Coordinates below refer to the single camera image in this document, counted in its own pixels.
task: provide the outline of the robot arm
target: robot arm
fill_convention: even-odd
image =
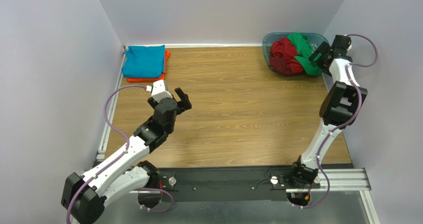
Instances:
[[[140,162],[131,171],[123,173],[164,143],[173,132],[176,115],[191,109],[192,106],[188,95],[180,88],[175,91],[181,101],[176,101],[164,80],[155,82],[153,87],[147,86],[146,90],[151,92],[148,103],[154,108],[154,114],[134,131],[129,138],[129,147],[124,144],[98,166],[81,176],[73,173],[65,181],[61,204],[66,209],[69,208],[70,200],[77,190],[86,185],[79,193],[71,211],[81,224],[94,223],[105,207],[113,201],[130,191],[158,181],[158,170],[148,161]],[[98,171],[104,168],[105,170],[97,176]]]
[[[316,64],[323,72],[332,76],[334,85],[320,107],[320,125],[316,135],[307,150],[292,165],[290,175],[292,186],[312,184],[315,181],[318,174],[317,162],[323,160],[330,145],[344,127],[336,130],[335,128],[347,122],[356,112],[358,95],[352,82],[360,90],[362,103],[367,96],[367,89],[359,87],[355,81],[352,67],[349,65],[352,58],[347,56],[349,48],[351,48],[351,38],[337,35],[332,46],[324,42],[310,57],[313,61],[320,54]]]

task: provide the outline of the green cloth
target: green cloth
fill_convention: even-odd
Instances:
[[[316,76],[323,72],[315,63],[320,54],[316,56],[313,62],[308,60],[313,54],[314,48],[308,43],[306,35],[301,33],[290,34],[288,35],[288,40],[297,48],[298,56],[294,58],[302,65],[308,75]]]

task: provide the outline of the folded orange cloth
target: folded orange cloth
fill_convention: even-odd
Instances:
[[[164,79],[164,75],[166,74],[166,68],[167,68],[167,59],[170,56],[170,51],[164,52],[164,72],[161,74],[160,77],[157,78],[127,78],[127,82],[145,82],[145,81],[159,81]]]

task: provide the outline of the folded blue cloth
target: folded blue cloth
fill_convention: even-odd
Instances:
[[[164,72],[164,45],[158,47],[129,46],[122,68],[124,77],[157,78]]]

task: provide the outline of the laundry basket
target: laundry basket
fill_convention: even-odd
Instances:
[[[278,41],[279,39],[283,37],[287,37],[290,34],[293,34],[293,33],[270,33],[266,35],[263,39],[263,56],[265,57],[265,60],[269,69],[274,72],[275,70],[272,67],[270,67],[270,62],[269,62],[270,48],[272,47],[272,44],[274,42]],[[316,34],[316,33],[301,33],[301,34],[307,36],[308,43],[313,45],[315,49],[319,47],[322,42],[329,43],[328,40],[320,34]]]

